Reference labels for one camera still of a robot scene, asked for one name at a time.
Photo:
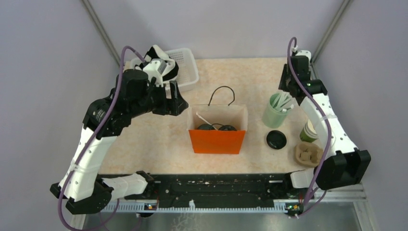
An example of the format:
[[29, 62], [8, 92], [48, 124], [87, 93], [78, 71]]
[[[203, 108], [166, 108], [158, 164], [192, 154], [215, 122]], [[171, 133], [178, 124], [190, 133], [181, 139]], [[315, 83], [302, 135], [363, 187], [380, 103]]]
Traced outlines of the white straw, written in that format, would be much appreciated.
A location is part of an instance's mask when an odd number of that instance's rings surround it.
[[205, 118], [203, 118], [198, 112], [196, 112], [196, 115], [199, 119], [201, 119], [203, 122], [205, 122], [207, 124], [207, 126], [205, 126], [205, 128], [208, 128], [208, 130], [218, 130], [216, 127], [214, 127], [213, 124], [211, 124], [210, 122], [208, 122]]

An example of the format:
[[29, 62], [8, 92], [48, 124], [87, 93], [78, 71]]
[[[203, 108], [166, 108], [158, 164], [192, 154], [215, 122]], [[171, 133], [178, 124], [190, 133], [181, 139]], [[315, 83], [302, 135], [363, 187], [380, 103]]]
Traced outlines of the orange paper bag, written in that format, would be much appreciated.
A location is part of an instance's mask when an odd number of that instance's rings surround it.
[[[212, 104], [217, 90], [227, 88], [232, 92], [228, 104]], [[208, 103], [191, 105], [187, 110], [187, 131], [193, 151], [196, 154], [239, 154], [248, 130], [248, 109], [245, 104], [234, 104], [235, 91], [229, 86], [220, 86], [213, 91]], [[217, 129], [222, 125], [232, 125], [237, 131], [197, 130], [205, 124], [196, 115], [203, 118]]]

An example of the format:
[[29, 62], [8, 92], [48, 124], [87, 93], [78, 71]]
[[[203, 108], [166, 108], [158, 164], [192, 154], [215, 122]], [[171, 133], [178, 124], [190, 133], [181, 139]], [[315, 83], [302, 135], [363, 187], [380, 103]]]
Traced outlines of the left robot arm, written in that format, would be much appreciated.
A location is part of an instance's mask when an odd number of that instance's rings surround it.
[[158, 77], [149, 77], [144, 71], [127, 69], [116, 77], [109, 96], [89, 105], [69, 170], [50, 188], [54, 196], [66, 200], [71, 214], [95, 214], [111, 201], [131, 195], [152, 197], [153, 178], [144, 171], [105, 178], [99, 170], [110, 146], [133, 118], [146, 113], [178, 116], [188, 108], [176, 81], [168, 83], [170, 98], [165, 85], [158, 81]]

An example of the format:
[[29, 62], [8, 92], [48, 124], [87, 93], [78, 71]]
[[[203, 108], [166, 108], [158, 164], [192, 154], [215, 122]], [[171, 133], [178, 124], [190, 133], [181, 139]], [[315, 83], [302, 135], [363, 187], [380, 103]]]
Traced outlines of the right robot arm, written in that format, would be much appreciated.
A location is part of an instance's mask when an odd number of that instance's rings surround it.
[[346, 134], [335, 115], [327, 89], [319, 79], [311, 79], [309, 58], [292, 55], [284, 65], [279, 89], [290, 93], [307, 115], [324, 146], [322, 162], [309, 170], [288, 174], [282, 192], [295, 198], [302, 188], [317, 185], [330, 190], [359, 184], [369, 166], [371, 155], [359, 149]]

